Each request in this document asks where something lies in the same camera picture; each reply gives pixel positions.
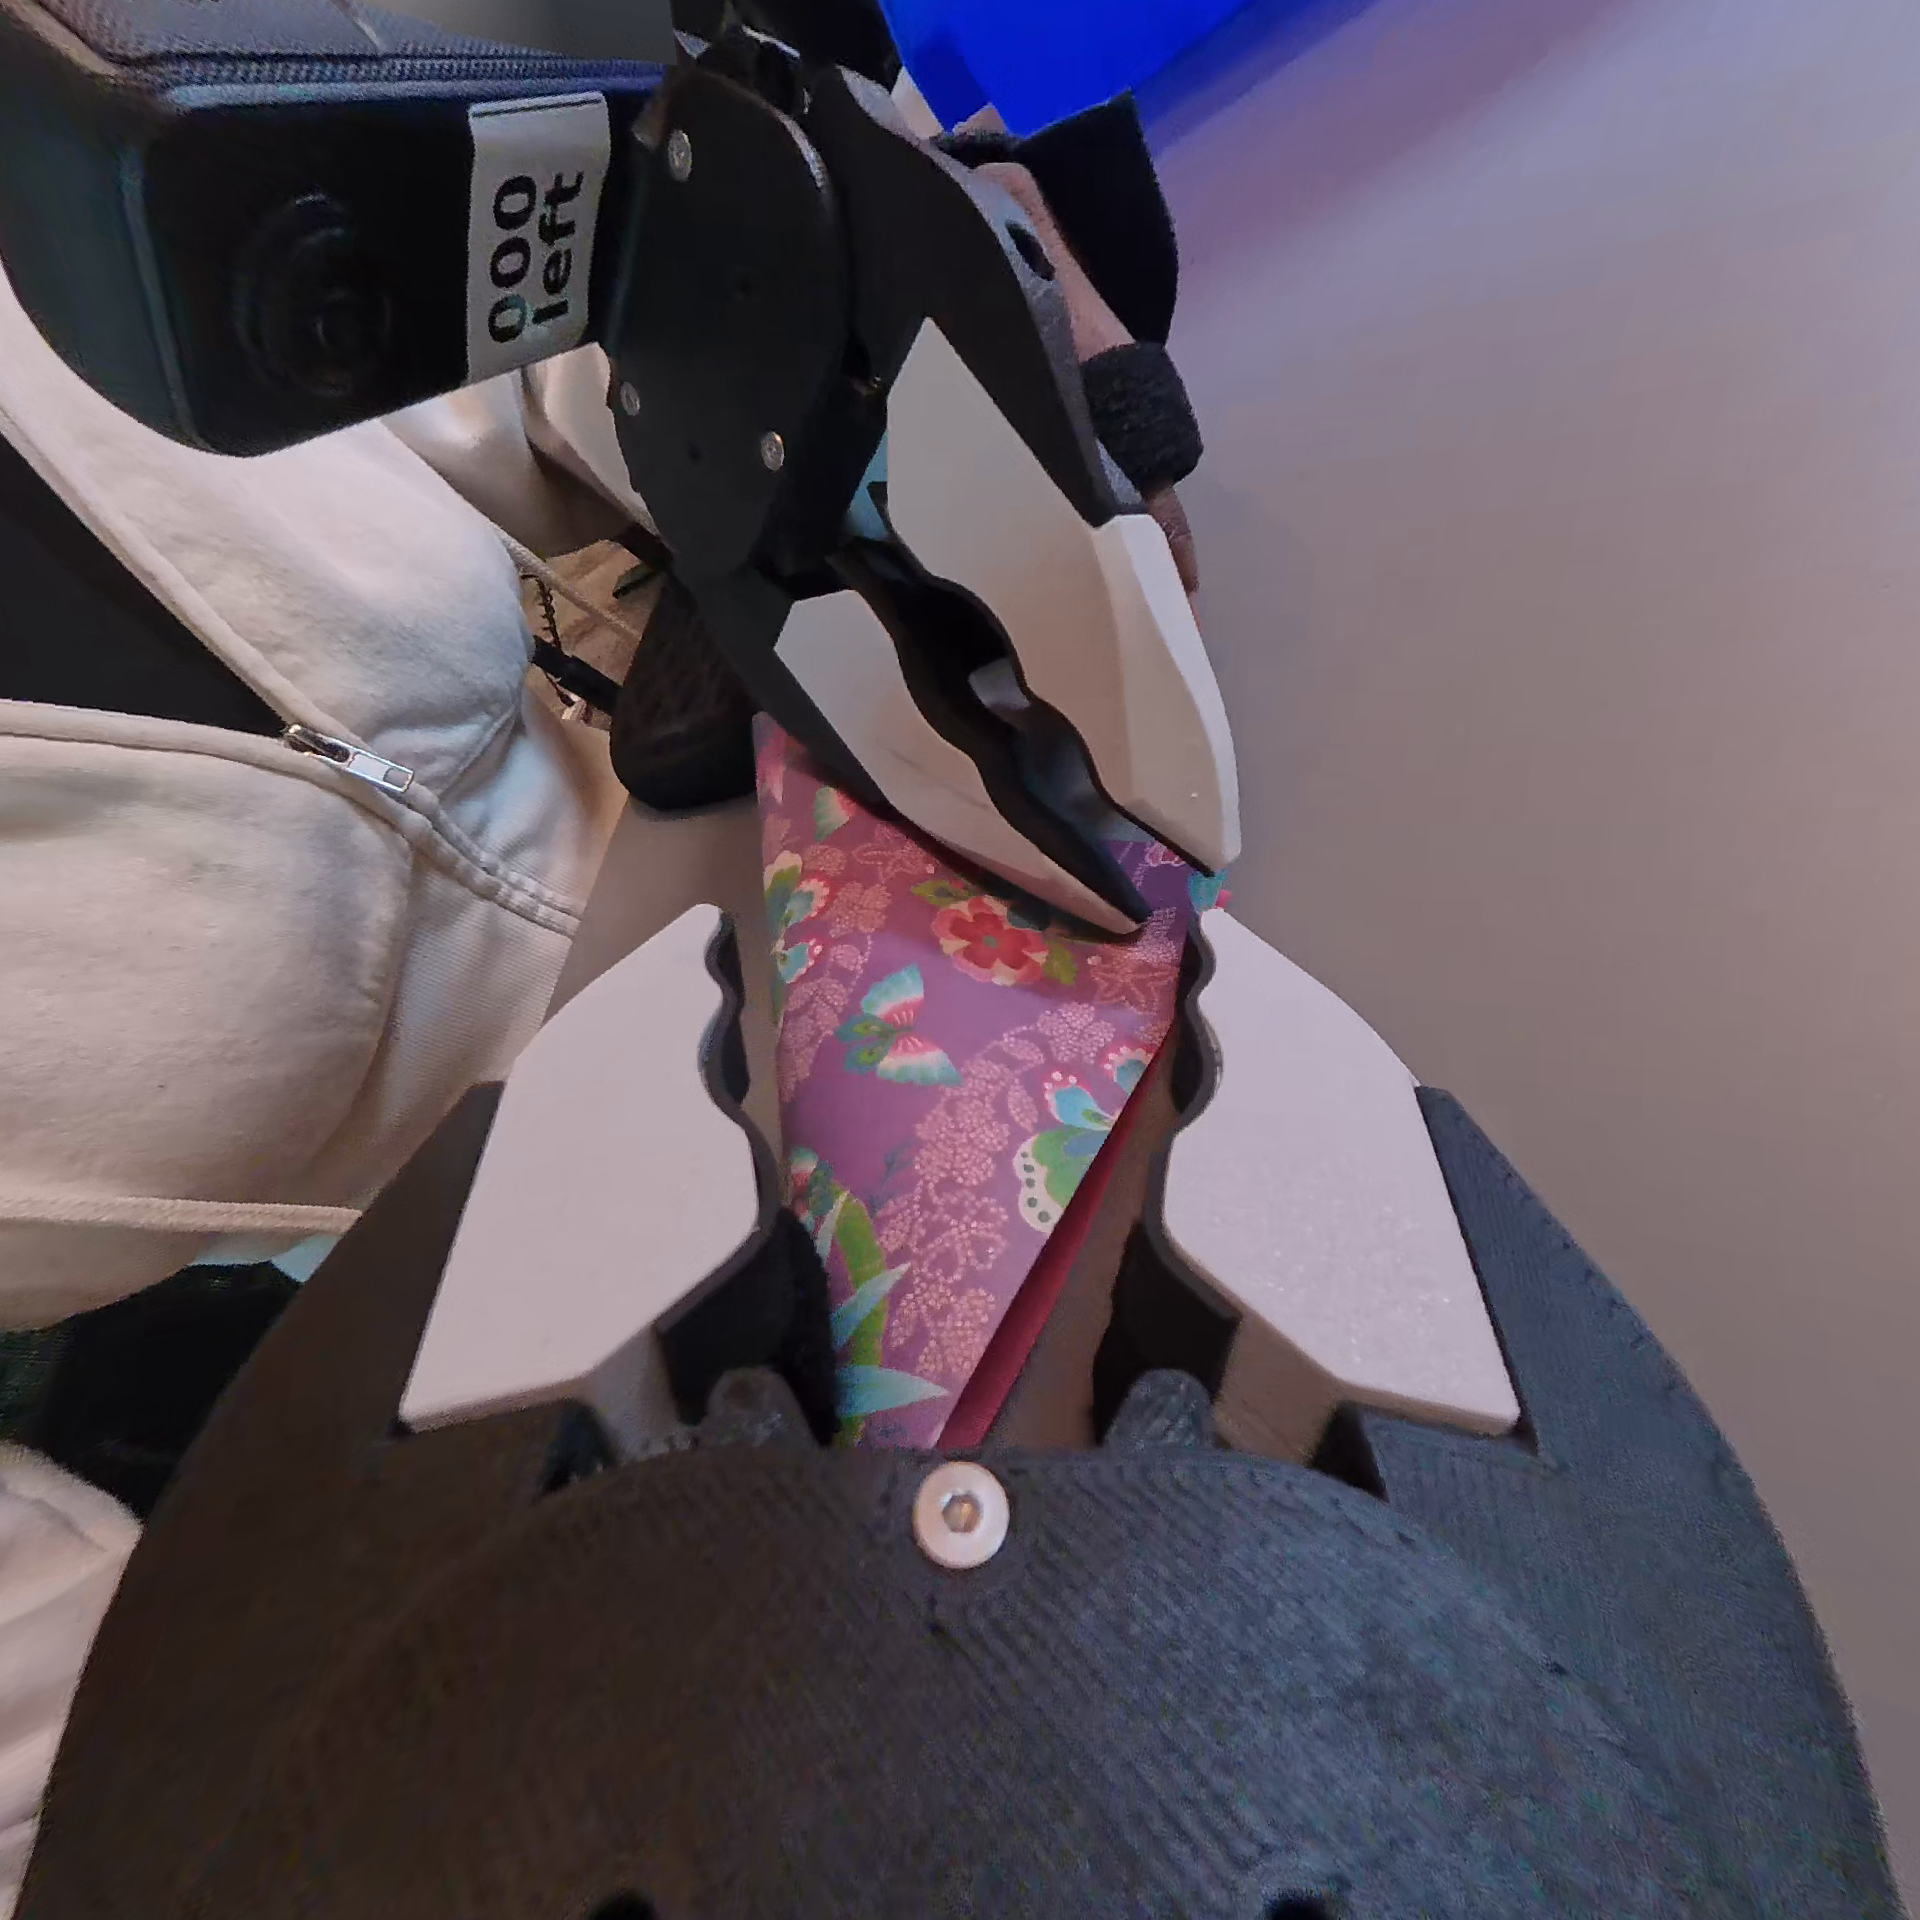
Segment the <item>metal zipper pull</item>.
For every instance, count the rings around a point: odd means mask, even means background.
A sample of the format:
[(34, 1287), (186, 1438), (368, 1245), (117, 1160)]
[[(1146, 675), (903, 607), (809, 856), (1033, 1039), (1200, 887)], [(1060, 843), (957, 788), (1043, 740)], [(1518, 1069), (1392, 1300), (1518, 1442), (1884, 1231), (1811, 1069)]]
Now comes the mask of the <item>metal zipper pull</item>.
[(291, 749), (331, 761), (336, 776), (382, 788), (382, 795), (406, 795), (420, 776), (406, 761), (378, 760), (368, 743), (313, 736), (313, 730), (283, 730), (277, 736)]

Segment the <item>black inner shirt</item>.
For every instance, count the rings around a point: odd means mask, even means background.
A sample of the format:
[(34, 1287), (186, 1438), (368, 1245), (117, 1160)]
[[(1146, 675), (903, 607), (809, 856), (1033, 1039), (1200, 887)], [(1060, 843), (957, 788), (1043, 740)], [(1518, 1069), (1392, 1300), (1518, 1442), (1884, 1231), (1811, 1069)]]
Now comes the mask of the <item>black inner shirt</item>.
[(240, 683), (8, 445), (0, 698), (277, 740)]

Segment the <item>dark trousers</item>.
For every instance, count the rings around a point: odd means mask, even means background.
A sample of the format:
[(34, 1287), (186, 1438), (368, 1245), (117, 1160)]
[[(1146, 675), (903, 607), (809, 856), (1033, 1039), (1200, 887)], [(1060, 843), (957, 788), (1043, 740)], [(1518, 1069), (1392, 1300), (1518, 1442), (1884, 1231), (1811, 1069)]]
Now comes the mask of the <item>dark trousers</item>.
[(298, 1291), (275, 1258), (180, 1268), (106, 1311), (0, 1331), (0, 1438), (151, 1520), (211, 1407)]

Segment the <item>cream zip hoodie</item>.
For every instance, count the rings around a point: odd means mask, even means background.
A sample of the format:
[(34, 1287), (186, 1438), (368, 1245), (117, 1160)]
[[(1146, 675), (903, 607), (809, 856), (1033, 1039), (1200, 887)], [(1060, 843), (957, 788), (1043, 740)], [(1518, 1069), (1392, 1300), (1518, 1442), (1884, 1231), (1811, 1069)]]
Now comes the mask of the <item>cream zip hoodie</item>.
[[(605, 743), (535, 683), (512, 553), (639, 524), (587, 422), (600, 354), (298, 445), (180, 449), (0, 295), (0, 431), (283, 730), (0, 714), (0, 1321), (355, 1225), (462, 1089), (500, 1077), (575, 943)], [(141, 1516), (8, 1442), (8, 1914)]]

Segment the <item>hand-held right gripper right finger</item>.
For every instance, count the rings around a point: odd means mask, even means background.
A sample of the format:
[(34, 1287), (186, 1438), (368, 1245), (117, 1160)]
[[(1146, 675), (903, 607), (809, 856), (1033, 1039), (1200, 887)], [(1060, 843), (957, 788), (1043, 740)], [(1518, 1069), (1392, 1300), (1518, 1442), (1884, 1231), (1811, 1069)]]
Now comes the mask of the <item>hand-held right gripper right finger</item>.
[(1200, 1108), (1160, 1165), (1160, 1241), (1227, 1311), (1214, 1432), (1307, 1462), (1339, 1407), (1513, 1438), (1518, 1396), (1416, 1077), (1227, 909), (1200, 914)]

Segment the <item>purple floral origami paper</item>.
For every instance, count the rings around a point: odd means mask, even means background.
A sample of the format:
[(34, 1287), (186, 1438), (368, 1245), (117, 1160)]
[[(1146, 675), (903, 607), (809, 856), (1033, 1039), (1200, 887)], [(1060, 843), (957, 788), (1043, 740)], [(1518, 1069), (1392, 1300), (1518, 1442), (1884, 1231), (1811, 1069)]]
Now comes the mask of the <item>purple floral origami paper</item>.
[(945, 868), (756, 720), (785, 1208), (828, 1273), (837, 1442), (933, 1448), (1177, 1021), (1227, 897), (1122, 837), (1126, 939)]

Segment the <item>blue plastic container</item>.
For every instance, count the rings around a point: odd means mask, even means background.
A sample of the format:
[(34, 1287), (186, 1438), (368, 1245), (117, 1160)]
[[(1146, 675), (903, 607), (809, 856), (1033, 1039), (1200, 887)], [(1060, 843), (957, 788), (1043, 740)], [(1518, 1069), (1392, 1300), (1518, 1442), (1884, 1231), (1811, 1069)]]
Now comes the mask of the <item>blue plastic container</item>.
[(1347, 26), (1339, 0), (882, 0), (882, 30), (941, 129), (983, 108), (1033, 135), (1135, 90), (1148, 118), (1259, 48)]

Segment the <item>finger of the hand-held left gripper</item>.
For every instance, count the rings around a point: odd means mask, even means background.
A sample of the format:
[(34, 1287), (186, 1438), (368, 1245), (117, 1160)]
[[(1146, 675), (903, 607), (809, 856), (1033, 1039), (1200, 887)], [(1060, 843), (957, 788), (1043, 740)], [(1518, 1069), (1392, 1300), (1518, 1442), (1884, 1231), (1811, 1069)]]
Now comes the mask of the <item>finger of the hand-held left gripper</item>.
[(1227, 868), (1238, 740), (1160, 530), (1092, 530), (941, 319), (922, 319), (882, 419), (882, 507), (903, 553), (992, 614), (1028, 700), (1082, 740), (1112, 810), (1187, 868)]
[(1146, 927), (1146, 901), (1126, 879), (1098, 873), (1082, 850), (1078, 868), (1064, 868), (992, 803), (975, 760), (909, 698), (895, 644), (860, 594), (800, 597), (773, 661), (903, 827), (1082, 927), (1112, 939)]

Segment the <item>person's left hand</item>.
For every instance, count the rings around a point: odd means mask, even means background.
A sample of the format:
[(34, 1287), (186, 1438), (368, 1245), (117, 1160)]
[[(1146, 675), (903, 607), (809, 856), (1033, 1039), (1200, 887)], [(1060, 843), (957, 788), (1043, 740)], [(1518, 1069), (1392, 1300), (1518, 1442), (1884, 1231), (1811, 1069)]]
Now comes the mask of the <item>person's left hand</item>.
[(1160, 530), (1180, 588), (1200, 594), (1192, 530), (1177, 491), (1200, 468), (1187, 388), (1160, 345), (1126, 332), (1078, 255), (1060, 260), (1060, 295), (1098, 445)]

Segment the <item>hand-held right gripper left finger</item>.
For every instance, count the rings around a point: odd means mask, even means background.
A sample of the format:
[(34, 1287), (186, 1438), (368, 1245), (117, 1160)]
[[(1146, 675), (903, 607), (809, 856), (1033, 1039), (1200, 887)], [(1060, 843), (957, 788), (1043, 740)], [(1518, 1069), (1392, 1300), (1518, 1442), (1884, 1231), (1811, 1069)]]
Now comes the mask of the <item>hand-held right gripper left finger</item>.
[(785, 1231), (742, 1113), (737, 939), (696, 901), (512, 1058), (402, 1422), (575, 1399), (639, 1453), (781, 1352)]

